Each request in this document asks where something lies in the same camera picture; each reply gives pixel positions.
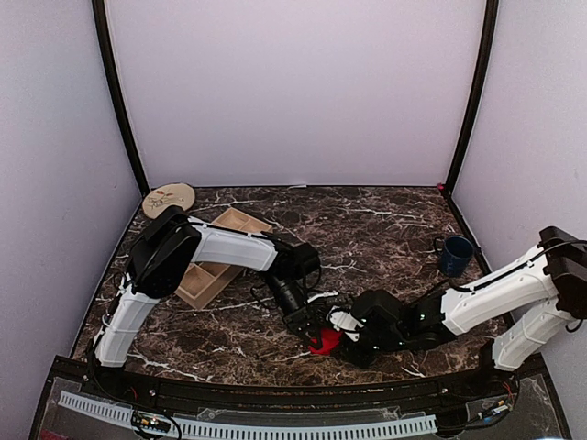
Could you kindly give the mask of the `red patterned sock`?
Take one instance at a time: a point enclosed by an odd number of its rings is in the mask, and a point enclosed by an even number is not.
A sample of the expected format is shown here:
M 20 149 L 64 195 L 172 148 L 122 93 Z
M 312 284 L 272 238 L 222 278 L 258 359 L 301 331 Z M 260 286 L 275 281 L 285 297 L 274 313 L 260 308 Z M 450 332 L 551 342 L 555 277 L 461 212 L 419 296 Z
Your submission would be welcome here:
M 341 331 L 332 328 L 321 328 L 319 339 L 312 338 L 312 344 L 308 347 L 312 354 L 329 356 L 331 352 L 339 345 L 343 336 Z

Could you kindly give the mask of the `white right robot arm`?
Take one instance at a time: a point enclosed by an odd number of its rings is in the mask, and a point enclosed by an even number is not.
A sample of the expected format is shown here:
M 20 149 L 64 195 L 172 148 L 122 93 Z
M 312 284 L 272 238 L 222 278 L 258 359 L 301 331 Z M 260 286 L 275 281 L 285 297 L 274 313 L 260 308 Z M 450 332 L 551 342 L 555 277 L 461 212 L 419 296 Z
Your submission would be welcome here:
M 526 306 L 523 316 L 489 343 L 489 362 L 469 375 L 468 389 L 490 396 L 558 331 L 586 319 L 586 242 L 549 226 L 522 257 L 462 286 L 405 304 L 389 292 L 365 291 L 348 311 L 328 321 L 348 337 L 353 361 L 370 364 L 378 352 L 430 350 L 474 327 Z

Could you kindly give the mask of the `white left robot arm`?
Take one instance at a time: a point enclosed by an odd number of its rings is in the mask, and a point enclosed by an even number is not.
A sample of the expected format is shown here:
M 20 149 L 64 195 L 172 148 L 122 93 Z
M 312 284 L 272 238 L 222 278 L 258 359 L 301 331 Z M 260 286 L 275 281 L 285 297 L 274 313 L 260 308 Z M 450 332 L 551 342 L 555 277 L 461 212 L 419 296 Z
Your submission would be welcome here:
M 129 392 L 119 372 L 138 330 L 161 299 L 172 295 L 194 263 L 254 270 L 270 289 L 285 322 L 300 338 L 316 328 L 308 311 L 306 281 L 320 268 L 317 250 L 287 244 L 270 233 L 250 233 L 204 223 L 179 206 L 166 208 L 130 249 L 118 292 L 93 339 L 88 358 L 100 366 L 93 383 L 110 400 Z

